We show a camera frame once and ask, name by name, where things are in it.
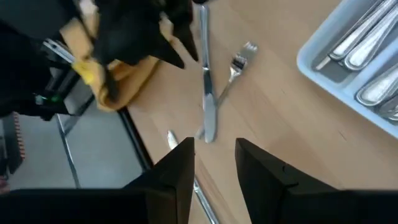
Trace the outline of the grey metal table leg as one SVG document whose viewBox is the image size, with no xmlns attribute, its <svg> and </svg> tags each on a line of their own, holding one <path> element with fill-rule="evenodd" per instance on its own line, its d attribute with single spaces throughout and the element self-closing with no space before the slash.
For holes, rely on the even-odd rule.
<svg viewBox="0 0 398 224">
<path fill-rule="evenodd" d="M 72 173 L 72 177 L 73 177 L 73 181 L 74 181 L 75 187 L 77 189 L 80 189 L 81 188 L 81 184 L 80 184 L 80 181 L 79 181 L 79 178 L 78 178 L 78 174 L 77 174 L 77 171 L 76 171 L 76 167 L 75 167 L 75 164 L 74 164 L 74 161 L 73 161 L 73 158 L 72 158 L 70 147 L 68 145 L 65 128 L 63 126 L 63 123 L 62 123 L 62 120 L 61 120 L 61 117 L 60 117 L 59 114 L 56 115 L 56 122 L 57 122 L 57 126 L 58 126 L 58 131 L 59 131 L 62 143 L 63 143 L 63 148 L 64 148 L 64 151 L 65 151 L 65 154 L 66 154 L 66 157 L 67 157 L 68 165 L 69 165 L 70 171 Z"/>
</svg>

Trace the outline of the silver table knife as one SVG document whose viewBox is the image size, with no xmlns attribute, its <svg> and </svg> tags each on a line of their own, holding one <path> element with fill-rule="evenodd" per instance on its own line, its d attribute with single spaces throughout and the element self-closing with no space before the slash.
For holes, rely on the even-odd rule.
<svg viewBox="0 0 398 224">
<path fill-rule="evenodd" d="M 199 7 L 199 18 L 200 18 L 200 32 L 201 32 L 201 51 L 202 51 L 202 71 L 203 71 L 203 111 L 204 111 L 204 139 L 206 143 L 214 141 L 216 136 L 216 99 L 213 89 L 213 82 L 211 79 L 210 69 L 210 51 L 209 51 L 209 40 L 208 40 L 208 19 L 209 19 L 209 8 L 206 4 Z"/>
<path fill-rule="evenodd" d="M 174 135 L 174 132 L 172 130 L 167 131 L 167 142 L 169 145 L 169 148 L 172 150 L 176 148 L 179 144 L 177 138 Z M 205 211 L 206 216 L 209 219 L 209 222 L 211 224 L 220 224 L 216 213 L 213 211 L 210 202 L 208 201 L 206 195 L 204 194 L 203 190 L 200 187 L 199 181 L 197 180 L 197 177 L 194 178 L 193 182 L 193 191 L 196 194 L 202 209 Z"/>
</svg>

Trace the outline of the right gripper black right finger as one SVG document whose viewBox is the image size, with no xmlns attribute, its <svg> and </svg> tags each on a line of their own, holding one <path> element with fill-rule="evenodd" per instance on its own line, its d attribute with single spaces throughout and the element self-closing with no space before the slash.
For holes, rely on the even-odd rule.
<svg viewBox="0 0 398 224">
<path fill-rule="evenodd" d="M 398 190 L 336 189 L 244 138 L 235 160 L 252 224 L 398 224 Z"/>
</svg>

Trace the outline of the small silver fork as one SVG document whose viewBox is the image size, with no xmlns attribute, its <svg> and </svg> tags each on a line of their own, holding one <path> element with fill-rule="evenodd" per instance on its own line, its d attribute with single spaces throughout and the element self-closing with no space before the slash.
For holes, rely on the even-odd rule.
<svg viewBox="0 0 398 224">
<path fill-rule="evenodd" d="M 230 77 L 228 83 L 223 88 L 221 95 L 216 100 L 216 109 L 219 109 L 223 104 L 229 90 L 233 86 L 233 83 L 242 76 L 244 69 L 253 59 L 257 53 L 258 46 L 252 42 L 247 42 L 243 45 L 242 49 L 235 54 L 229 66 Z"/>
</svg>

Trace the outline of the mustard yellow cloth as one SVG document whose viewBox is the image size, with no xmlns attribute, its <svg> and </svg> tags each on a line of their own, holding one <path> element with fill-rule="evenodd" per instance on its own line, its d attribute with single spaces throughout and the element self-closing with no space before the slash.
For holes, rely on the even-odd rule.
<svg viewBox="0 0 398 224">
<path fill-rule="evenodd" d="M 94 4 L 94 0 L 82 0 L 78 8 L 83 11 L 83 22 L 72 19 L 64 28 L 60 30 L 66 45 L 75 58 L 72 67 L 82 77 L 88 85 L 97 101 L 97 107 L 103 111 L 116 111 L 129 105 L 133 99 L 143 89 L 144 85 L 157 70 L 160 60 L 148 56 L 142 59 L 137 65 L 128 65 L 120 60 L 114 60 L 108 65 L 119 95 L 116 101 L 112 101 L 109 90 L 105 86 L 104 72 L 96 61 L 88 57 L 93 48 L 89 38 L 83 30 L 83 26 L 88 26 L 89 33 L 96 35 L 98 30 L 99 14 Z"/>
</svg>

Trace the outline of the black table edge rail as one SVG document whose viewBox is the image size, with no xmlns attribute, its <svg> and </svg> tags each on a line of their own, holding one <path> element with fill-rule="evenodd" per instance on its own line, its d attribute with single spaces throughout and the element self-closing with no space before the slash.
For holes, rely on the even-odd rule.
<svg viewBox="0 0 398 224">
<path fill-rule="evenodd" d="M 128 108 L 125 106 L 118 110 L 118 115 L 132 143 L 133 150 L 143 172 L 151 170 L 154 167 L 153 160 L 149 155 L 149 152 L 144 144 L 143 139 L 141 138 L 137 126 L 135 125 L 129 113 Z"/>
</svg>

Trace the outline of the white plastic cutlery organizer tray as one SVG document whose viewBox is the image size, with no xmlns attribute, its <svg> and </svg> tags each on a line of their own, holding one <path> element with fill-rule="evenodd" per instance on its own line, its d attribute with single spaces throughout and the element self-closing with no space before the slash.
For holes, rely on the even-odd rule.
<svg viewBox="0 0 398 224">
<path fill-rule="evenodd" d="M 331 61 L 318 65 L 355 22 L 381 0 L 342 0 L 309 38 L 297 55 L 298 69 L 311 81 L 398 139 L 398 124 L 380 117 L 372 108 L 355 99 L 362 86 L 398 63 L 398 25 L 387 36 L 374 59 L 363 70 L 352 72 Z"/>
</svg>

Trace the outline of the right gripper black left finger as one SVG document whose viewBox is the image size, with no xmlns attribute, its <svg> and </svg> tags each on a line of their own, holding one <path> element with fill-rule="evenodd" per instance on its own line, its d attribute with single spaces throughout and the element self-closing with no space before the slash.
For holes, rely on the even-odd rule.
<svg viewBox="0 0 398 224">
<path fill-rule="evenodd" d="M 185 138 L 120 189 L 23 189 L 0 195 L 0 224 L 187 224 L 195 141 Z"/>
</svg>

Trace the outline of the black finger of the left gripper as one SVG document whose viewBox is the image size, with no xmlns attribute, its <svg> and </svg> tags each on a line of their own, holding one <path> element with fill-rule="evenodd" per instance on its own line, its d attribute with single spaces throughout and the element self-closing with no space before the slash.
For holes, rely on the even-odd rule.
<svg viewBox="0 0 398 224">
<path fill-rule="evenodd" d="M 173 35 L 183 44 L 194 61 L 198 61 L 197 48 L 190 30 L 193 22 L 191 0 L 169 0 L 169 20 L 173 24 Z"/>
<path fill-rule="evenodd" d="M 185 68 L 185 64 L 179 54 L 162 34 L 156 34 L 152 38 L 149 47 L 149 55 L 178 68 Z"/>
</svg>

